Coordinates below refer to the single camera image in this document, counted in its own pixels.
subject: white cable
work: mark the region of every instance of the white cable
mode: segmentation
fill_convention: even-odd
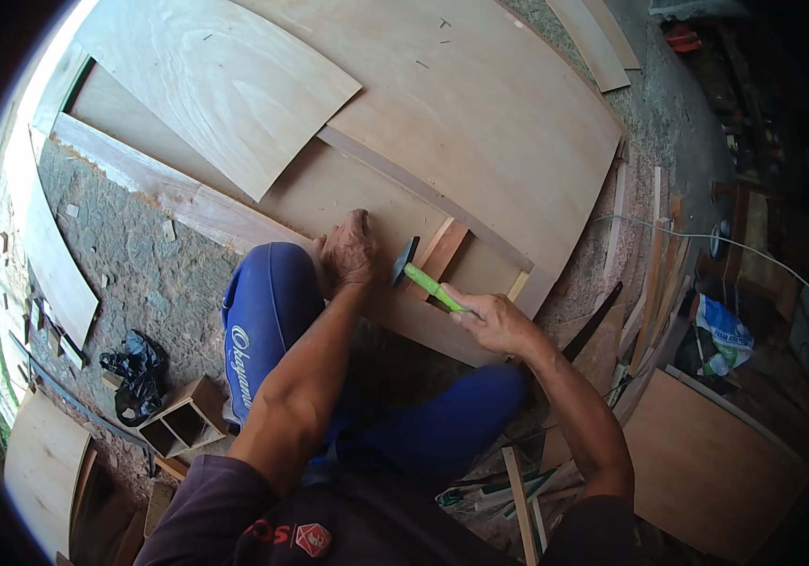
[[[647,222],[645,220],[640,220],[638,218],[631,218],[630,216],[606,215],[606,216],[601,216],[601,217],[595,219],[593,222],[599,222],[600,220],[607,220],[609,218],[621,218],[622,220],[627,220],[629,222],[636,222],[637,224],[642,224],[644,226],[648,226],[648,227],[653,228],[655,230],[659,230],[659,231],[665,232],[665,233],[670,233],[671,235],[677,235],[677,236],[682,237],[682,238],[708,238],[708,239],[720,240],[722,242],[732,243],[734,245],[737,245],[738,247],[742,247],[745,250],[753,252],[754,254],[759,255],[760,257],[765,257],[766,259],[768,259],[770,262],[772,262],[773,264],[775,264],[777,266],[781,266],[786,271],[788,271],[790,274],[795,276],[797,278],[797,281],[803,283],[806,286],[806,288],[809,289],[809,283],[803,277],[798,275],[795,270],[793,270],[790,267],[786,266],[785,264],[781,263],[775,257],[773,257],[771,255],[768,255],[768,254],[764,254],[760,250],[755,250],[754,248],[750,247],[749,245],[745,245],[744,243],[735,242],[734,240],[729,240],[728,238],[722,237],[720,235],[712,235],[711,233],[680,233],[680,232],[673,232],[673,231],[669,230],[668,228],[659,228],[659,226],[654,225],[652,222]]]

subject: dark shirt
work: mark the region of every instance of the dark shirt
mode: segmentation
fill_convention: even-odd
[[[568,510],[541,564],[630,564],[634,513],[589,497]],[[135,564],[519,564],[400,477],[339,470],[279,499],[239,460],[195,459]]]

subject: black plastic bag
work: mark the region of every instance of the black plastic bag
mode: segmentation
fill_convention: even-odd
[[[168,357],[163,347],[131,331],[125,353],[103,352],[99,365],[122,378],[116,391],[116,416],[125,426],[143,424],[163,405],[163,376]]]

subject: concrete floor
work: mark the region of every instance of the concrete floor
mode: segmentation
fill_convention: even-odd
[[[539,30],[580,74],[592,81],[577,48],[544,0],[503,3]],[[670,197],[681,196],[684,229],[709,232],[718,220],[718,211],[710,203],[710,182],[734,178],[721,127],[700,85],[668,47],[658,22],[648,15],[648,3],[605,3],[643,67],[628,72],[629,88],[604,95],[627,128],[624,157],[628,161],[629,207],[625,214],[652,217],[652,168],[661,166],[661,213],[668,214]],[[97,360],[102,352],[120,349],[127,331],[137,329],[159,341],[168,352],[170,385],[177,387],[207,375],[227,390],[218,309],[224,286],[240,256],[179,223],[174,224],[177,239],[165,242],[160,225],[166,216],[130,197],[53,142],[46,144],[40,174],[59,229],[100,299],[98,318],[84,348],[91,361],[88,368],[79,373],[70,368],[65,358],[51,358],[43,331],[35,333],[31,340],[41,364],[85,404],[114,421],[112,392],[100,383]],[[614,177],[606,182],[591,218],[611,214],[613,202]],[[80,208],[77,218],[65,214],[69,204]],[[569,281],[566,294],[550,295],[537,315],[536,321],[544,330],[590,314],[597,295],[608,291],[602,266],[609,226],[609,222],[588,225],[562,275]],[[625,304],[625,314],[631,311],[643,287],[644,257],[648,252],[649,236],[642,231],[644,240],[638,256],[630,257],[636,233],[627,223],[623,225],[616,258],[619,270],[629,266],[625,290],[619,298]],[[701,246],[702,241],[693,242],[688,271],[693,270],[695,251]],[[102,275],[108,275],[110,280],[105,289],[100,285]],[[359,330],[356,342],[353,373],[356,379],[370,378],[361,379],[365,397],[370,400],[365,408],[370,410],[431,399],[469,370],[369,325]],[[545,413],[545,407],[530,400],[524,420],[542,418]],[[115,459],[102,458],[104,465],[130,486],[136,499],[145,498],[152,480],[145,477],[139,451],[120,447],[119,441],[111,441],[101,431],[92,432],[100,443],[111,445],[110,452],[116,455]],[[189,462],[202,452],[221,453],[230,442],[231,437],[225,438],[181,459]],[[504,469],[496,456],[481,465],[484,473]],[[513,522],[494,524],[486,517],[470,516],[462,519],[500,547],[509,545],[517,533]]]

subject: hand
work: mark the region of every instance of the hand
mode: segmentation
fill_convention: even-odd
[[[330,235],[320,236],[315,243],[335,292],[373,281],[377,246],[363,208],[347,213],[342,226],[332,226]]]
[[[455,302],[473,312],[452,312],[452,320],[461,325],[487,350],[529,358],[552,342],[503,294],[471,295],[448,283],[443,289]]]

